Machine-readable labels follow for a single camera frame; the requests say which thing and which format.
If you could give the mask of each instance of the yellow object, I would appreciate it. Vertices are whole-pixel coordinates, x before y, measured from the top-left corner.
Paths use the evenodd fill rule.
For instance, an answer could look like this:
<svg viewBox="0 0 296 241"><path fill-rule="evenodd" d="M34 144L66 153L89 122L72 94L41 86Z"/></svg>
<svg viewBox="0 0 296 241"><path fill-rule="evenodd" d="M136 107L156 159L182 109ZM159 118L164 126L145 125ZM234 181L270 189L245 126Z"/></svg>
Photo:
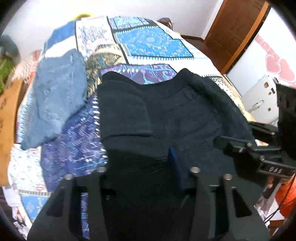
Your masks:
<svg viewBox="0 0 296 241"><path fill-rule="evenodd" d="M15 116L23 80L14 81L0 96L0 187L8 185L7 168L15 136Z"/></svg>
<svg viewBox="0 0 296 241"><path fill-rule="evenodd" d="M80 19L82 19L82 18L87 18L87 17L91 17L92 16L92 14L90 14L90 13L82 13L82 14L79 14L77 17L75 17L74 19L72 19L72 21L73 20L80 20Z"/></svg>

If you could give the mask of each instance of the bed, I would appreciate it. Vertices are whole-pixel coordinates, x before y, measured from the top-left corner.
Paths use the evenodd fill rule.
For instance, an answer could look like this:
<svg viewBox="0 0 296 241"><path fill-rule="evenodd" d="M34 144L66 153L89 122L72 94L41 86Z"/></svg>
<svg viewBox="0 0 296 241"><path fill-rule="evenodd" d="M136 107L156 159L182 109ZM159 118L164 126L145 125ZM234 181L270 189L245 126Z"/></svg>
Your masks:
<svg viewBox="0 0 296 241"><path fill-rule="evenodd" d="M21 150L27 128L30 105L34 101L32 86L38 62L43 58L63 56L77 49L82 53L87 71L88 103L65 124L57 139L37 148ZM17 111L15 144L11 150L8 180L15 201L12 216L15 226L26 238L36 216L67 173L90 174L108 162L100 142L99 110L95 89L101 76L116 71L140 84L153 84L173 78L187 68L207 76L225 91L247 120L245 111L232 85L214 67L211 60L178 33L156 21L140 17L89 17L71 21L56 29L42 50L17 66L9 83L22 78L27 90ZM87 194L81 196L83 236L88 237Z"/></svg>

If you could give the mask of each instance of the white wall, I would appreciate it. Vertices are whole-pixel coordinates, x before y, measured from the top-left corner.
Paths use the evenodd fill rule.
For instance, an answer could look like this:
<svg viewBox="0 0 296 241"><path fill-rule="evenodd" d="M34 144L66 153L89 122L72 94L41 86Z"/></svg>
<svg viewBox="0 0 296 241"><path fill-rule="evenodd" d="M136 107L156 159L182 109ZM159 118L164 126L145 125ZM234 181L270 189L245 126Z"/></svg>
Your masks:
<svg viewBox="0 0 296 241"><path fill-rule="evenodd" d="M287 60L290 69L296 73L296 41L274 9L270 10L258 34L280 58ZM227 74L227 77L242 96L265 74L277 77L281 84L291 86L285 80L281 80L278 74L273 74L267 70L266 55L267 52L262 46L253 41Z"/></svg>
<svg viewBox="0 0 296 241"><path fill-rule="evenodd" d="M139 16L158 20L169 17L174 30L202 37L215 6L221 0L27 0L4 34L11 36L22 58L42 48L52 31L81 13Z"/></svg>
<svg viewBox="0 0 296 241"><path fill-rule="evenodd" d="M213 11L212 11L212 14L211 14L211 16L209 18L209 21L207 22L207 25L205 27L205 30L202 33L202 36L201 37L203 39L205 39L205 37L207 36L207 33L209 32L209 30L210 30L210 28L211 28L211 26L212 26L212 24L213 24L213 22L214 22L214 20L215 20L215 18L217 16L217 13L220 10L220 7L221 7L223 1L224 0L217 0L216 6L213 8Z"/></svg>

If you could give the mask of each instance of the cable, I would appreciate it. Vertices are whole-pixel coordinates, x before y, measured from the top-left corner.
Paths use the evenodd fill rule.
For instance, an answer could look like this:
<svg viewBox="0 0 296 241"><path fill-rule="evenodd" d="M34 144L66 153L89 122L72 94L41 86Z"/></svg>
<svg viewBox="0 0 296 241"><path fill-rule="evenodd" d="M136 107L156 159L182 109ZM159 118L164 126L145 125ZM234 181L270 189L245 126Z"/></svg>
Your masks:
<svg viewBox="0 0 296 241"><path fill-rule="evenodd" d="M291 201L287 202L285 205L281 206L281 208L283 208L283 207L285 207L285 206L288 206L291 202L294 202L294 201L296 201L296 198L294 198L294 199L292 199Z"/></svg>
<svg viewBox="0 0 296 241"><path fill-rule="evenodd" d="M269 220L271 220L272 217L275 215L275 213L276 213L276 212L282 207L282 205L283 205L283 203L284 203L286 197L288 196L288 193L290 192L290 189L291 189L291 187L292 187L292 185L293 185L293 183L294 183L295 176L296 176L296 175L294 175L293 180L291 181L291 185L290 185L290 187L289 187L289 189L288 189L288 191L287 191L287 193L286 193L286 195L285 195L283 201L281 202L281 204L279 205L279 207L278 207L278 208L277 208L272 214L270 214L270 215L264 220L264 224L266 224Z"/></svg>

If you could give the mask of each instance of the door frame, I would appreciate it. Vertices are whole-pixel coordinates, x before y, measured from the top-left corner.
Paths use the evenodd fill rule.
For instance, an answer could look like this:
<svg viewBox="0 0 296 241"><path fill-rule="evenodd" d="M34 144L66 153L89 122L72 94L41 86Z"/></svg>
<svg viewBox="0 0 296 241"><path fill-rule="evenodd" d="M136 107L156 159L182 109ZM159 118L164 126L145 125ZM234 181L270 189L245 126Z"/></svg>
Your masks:
<svg viewBox="0 0 296 241"><path fill-rule="evenodd" d="M263 7L258 15L258 17L256 18L253 26L251 27L250 31L248 32L248 34L246 35L246 37L244 38L244 40L242 41L241 45L238 47L238 49L235 51L234 55L231 57L231 59L227 62L227 64L224 66L224 68L221 71L221 74L226 74L230 68L232 67L232 65L234 63L236 63L236 60L238 60L238 58L241 56L241 54L243 54L243 52L245 52L246 50L246 45L250 42L252 36L254 35L255 32L258 32L259 29L259 25L261 24L266 12L269 10L269 3L267 1L264 2Z"/></svg>
<svg viewBox="0 0 296 241"><path fill-rule="evenodd" d="M214 27L216 25L216 23L218 22L222 11L226 5L228 0L224 0L221 4L221 7L216 15L216 18L209 30L209 32L207 33L207 36L204 40L204 44L207 44L209 38L211 37L212 31L214 30ZM226 74L230 68L232 67L232 65L234 63L236 63L236 61L238 60L238 58L241 56L241 54L246 50L246 45L250 42L252 36L254 35L254 33L258 30L258 27L261 24L261 21L263 20L266 12L269 9L269 3L267 1L264 2L263 7L258 15L258 17L256 18L253 26L251 27L250 31L248 32L248 34L246 35L245 39L242 41L242 43L240 44L240 46L238 47L238 49L235 51L235 53L233 54L233 56L230 58L230 60L226 63L226 65L224 66L224 68L221 71L221 74Z"/></svg>

